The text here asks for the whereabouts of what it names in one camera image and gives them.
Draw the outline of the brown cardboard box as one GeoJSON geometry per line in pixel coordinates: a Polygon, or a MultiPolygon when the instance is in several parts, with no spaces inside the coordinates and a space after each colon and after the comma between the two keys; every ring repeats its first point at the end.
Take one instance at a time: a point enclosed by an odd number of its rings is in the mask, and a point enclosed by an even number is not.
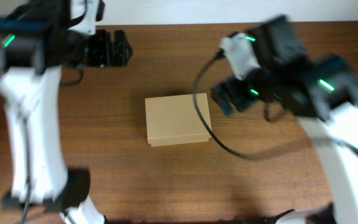
{"type": "Polygon", "coordinates": [[[152,147],[208,142],[211,139],[196,112],[194,98],[197,98],[206,124],[211,127],[205,93],[145,99],[147,141],[152,147]]]}

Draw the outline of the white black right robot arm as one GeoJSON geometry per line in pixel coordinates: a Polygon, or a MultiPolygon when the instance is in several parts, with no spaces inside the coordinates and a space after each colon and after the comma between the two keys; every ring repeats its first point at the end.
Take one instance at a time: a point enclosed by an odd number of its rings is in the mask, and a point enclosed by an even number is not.
{"type": "Polygon", "coordinates": [[[252,103],[279,103],[316,149],[333,200],[312,212],[290,210],[272,223],[358,223],[358,81],[348,63],[308,56],[286,16],[223,37],[232,77],[212,90],[225,114],[252,103]]]}

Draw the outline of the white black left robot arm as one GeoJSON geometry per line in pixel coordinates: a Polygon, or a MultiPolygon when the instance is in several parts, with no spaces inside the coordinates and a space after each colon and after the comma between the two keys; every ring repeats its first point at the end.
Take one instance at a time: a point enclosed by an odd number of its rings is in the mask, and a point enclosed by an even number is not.
{"type": "Polygon", "coordinates": [[[11,142],[7,208],[41,205],[66,223],[107,223],[90,198],[90,172],[62,155],[58,93],[63,68],[125,67],[123,30],[98,30],[103,1],[27,1],[0,16],[0,96],[11,142]]]}

